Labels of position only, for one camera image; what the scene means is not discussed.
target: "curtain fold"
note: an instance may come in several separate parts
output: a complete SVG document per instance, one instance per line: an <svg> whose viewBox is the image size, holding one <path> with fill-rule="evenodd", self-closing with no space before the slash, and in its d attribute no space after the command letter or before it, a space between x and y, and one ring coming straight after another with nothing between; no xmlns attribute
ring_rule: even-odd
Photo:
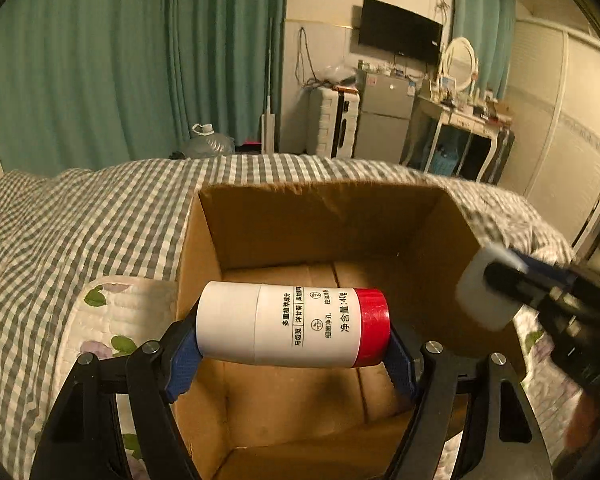
<svg viewBox="0 0 600 480"><path fill-rule="evenodd" d="M195 123L260 138L284 0L8 0L0 9L0 161L54 175L166 157Z"/></svg>
<svg viewBox="0 0 600 480"><path fill-rule="evenodd" d="M504 97L516 24L516 0L454 0L453 37L464 36L480 62L477 87Z"/></svg>

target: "gray mini fridge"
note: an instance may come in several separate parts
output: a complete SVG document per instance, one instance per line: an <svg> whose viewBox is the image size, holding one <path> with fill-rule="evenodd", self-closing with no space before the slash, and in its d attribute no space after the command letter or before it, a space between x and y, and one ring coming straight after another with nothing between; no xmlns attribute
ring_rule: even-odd
<svg viewBox="0 0 600 480"><path fill-rule="evenodd" d="M413 108L409 80L359 71L358 90L361 105L354 158L399 163Z"/></svg>

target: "small cardboard box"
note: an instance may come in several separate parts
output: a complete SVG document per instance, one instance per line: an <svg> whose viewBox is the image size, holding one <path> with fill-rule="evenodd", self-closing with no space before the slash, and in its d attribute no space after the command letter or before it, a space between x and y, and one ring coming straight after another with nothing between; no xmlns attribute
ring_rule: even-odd
<svg viewBox="0 0 600 480"><path fill-rule="evenodd" d="M177 315L210 280L382 290L392 319L457 354L499 351L522 378L510 323L481 329L454 299L478 250L451 197L380 182L212 186L194 197ZM462 429L456 403L449 435ZM412 413L382 365L309 369L204 359L176 422L203 480L368 479L388 466Z"/></svg>

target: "flat screen tv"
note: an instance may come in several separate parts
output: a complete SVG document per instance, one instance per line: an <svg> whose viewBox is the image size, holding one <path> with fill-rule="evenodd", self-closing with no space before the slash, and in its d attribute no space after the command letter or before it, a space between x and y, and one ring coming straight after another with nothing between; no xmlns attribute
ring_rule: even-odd
<svg viewBox="0 0 600 480"><path fill-rule="evenodd" d="M442 25L410 10L365 0L358 43L437 64Z"/></svg>

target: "white suitcase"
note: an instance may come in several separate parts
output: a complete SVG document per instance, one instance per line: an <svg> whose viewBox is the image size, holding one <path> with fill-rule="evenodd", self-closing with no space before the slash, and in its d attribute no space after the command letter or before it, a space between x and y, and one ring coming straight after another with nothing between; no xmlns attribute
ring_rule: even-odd
<svg viewBox="0 0 600 480"><path fill-rule="evenodd" d="M351 158L360 97L330 88L315 88L309 97L307 153Z"/></svg>

